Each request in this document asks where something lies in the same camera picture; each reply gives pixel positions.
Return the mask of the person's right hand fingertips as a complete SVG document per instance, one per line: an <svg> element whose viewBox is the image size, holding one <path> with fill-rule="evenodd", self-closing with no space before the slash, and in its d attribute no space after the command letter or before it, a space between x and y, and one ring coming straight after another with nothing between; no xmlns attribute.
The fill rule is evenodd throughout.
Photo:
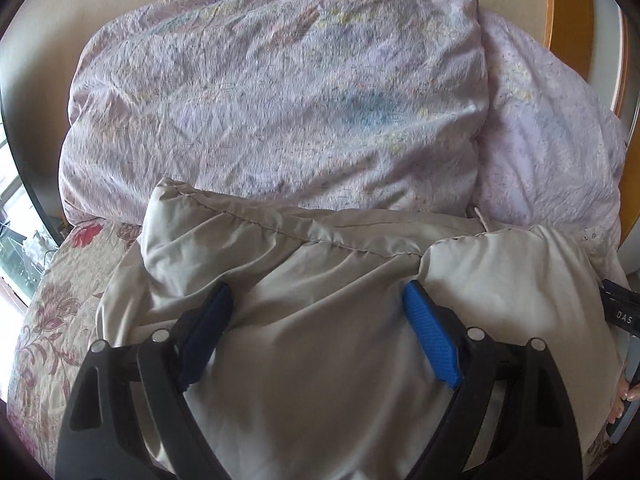
<svg viewBox="0 0 640 480"><path fill-rule="evenodd" d="M610 414L608 414L608 423L614 424L617 419L620 419L625 411L625 402L634 402L640 398L640 386L635 385L631 387L628 380L624 375L620 376L620 380L617 385L617 392Z"/></svg>

